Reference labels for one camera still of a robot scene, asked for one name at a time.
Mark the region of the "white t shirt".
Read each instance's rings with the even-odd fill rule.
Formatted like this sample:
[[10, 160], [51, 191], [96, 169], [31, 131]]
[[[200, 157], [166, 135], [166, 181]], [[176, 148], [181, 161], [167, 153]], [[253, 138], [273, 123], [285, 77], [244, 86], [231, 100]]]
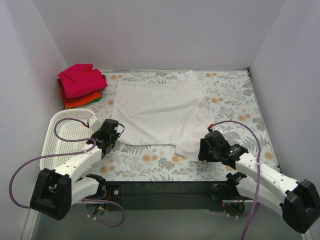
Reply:
[[120, 142], [171, 145], [177, 155], [198, 160], [200, 140], [214, 122], [207, 96], [192, 70], [173, 83], [120, 81], [111, 115], [125, 127]]

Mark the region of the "pink folded t shirt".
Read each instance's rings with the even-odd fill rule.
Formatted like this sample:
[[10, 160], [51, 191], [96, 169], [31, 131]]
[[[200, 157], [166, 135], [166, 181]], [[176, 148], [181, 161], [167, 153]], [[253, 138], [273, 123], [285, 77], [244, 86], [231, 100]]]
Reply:
[[77, 63], [58, 74], [66, 97], [81, 97], [108, 86], [103, 74], [93, 64]]

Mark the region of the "orange folded t shirt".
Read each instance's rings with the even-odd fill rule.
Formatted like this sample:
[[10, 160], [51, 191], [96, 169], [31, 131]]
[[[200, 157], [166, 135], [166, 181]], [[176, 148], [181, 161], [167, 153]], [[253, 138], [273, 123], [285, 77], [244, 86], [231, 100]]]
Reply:
[[78, 107], [83, 107], [85, 105], [88, 105], [90, 103], [94, 103], [93, 100], [102, 97], [102, 91], [97, 90], [79, 97], [75, 98], [68, 98], [65, 92], [65, 89], [63, 87], [61, 79], [57, 79], [59, 89], [60, 89], [60, 94], [62, 101], [64, 103], [64, 106], [66, 109], [73, 109], [73, 108], [78, 108]]

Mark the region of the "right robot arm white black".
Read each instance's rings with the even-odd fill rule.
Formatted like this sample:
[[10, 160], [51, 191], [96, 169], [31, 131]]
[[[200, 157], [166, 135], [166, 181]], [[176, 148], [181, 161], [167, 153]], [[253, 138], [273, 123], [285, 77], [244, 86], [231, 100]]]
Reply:
[[226, 181], [213, 186], [210, 194], [222, 200], [240, 196], [256, 199], [272, 209], [298, 233], [306, 233], [320, 217], [320, 196], [316, 186], [305, 179], [287, 177], [264, 163], [239, 144], [230, 145], [214, 130], [200, 140], [198, 159], [220, 162], [236, 172], [226, 175]]

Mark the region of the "white perforated plastic basket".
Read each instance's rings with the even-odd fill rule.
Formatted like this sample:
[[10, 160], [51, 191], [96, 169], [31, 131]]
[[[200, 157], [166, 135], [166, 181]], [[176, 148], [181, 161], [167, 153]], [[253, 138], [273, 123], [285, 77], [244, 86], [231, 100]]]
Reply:
[[95, 115], [93, 111], [85, 108], [67, 109], [56, 113], [50, 120], [47, 129], [43, 156], [39, 167], [43, 169], [56, 169], [72, 158], [67, 153], [84, 153], [90, 146], [87, 140], [94, 133], [87, 127], [87, 119]]

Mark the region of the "aluminium extrusion rail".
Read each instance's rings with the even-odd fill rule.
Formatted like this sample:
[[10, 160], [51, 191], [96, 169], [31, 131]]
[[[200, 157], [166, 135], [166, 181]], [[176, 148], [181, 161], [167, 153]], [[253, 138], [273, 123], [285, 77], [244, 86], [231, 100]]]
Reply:
[[224, 199], [222, 200], [223, 204], [232, 204], [232, 205], [240, 205], [244, 203], [252, 203], [253, 199], [249, 197], [238, 197], [236, 199]]

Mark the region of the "green folded t shirt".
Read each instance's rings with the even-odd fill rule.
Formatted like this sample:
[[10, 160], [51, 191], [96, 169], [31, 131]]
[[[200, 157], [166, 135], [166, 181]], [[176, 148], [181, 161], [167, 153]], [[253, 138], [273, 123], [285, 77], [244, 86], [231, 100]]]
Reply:
[[102, 99], [102, 97], [96, 98], [95, 100], [93, 100], [93, 102], [99, 102]]

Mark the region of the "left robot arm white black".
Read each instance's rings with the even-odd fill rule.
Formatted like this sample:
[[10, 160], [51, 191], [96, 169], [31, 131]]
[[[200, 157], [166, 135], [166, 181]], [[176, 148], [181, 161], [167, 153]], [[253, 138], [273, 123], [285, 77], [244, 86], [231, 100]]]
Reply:
[[44, 168], [38, 174], [30, 200], [30, 208], [55, 220], [62, 220], [71, 206], [84, 198], [103, 200], [107, 196], [105, 179], [95, 174], [82, 174], [100, 161], [116, 145], [121, 136], [120, 123], [106, 119], [101, 126], [84, 139], [83, 150], [72, 154], [71, 158], [60, 166]]

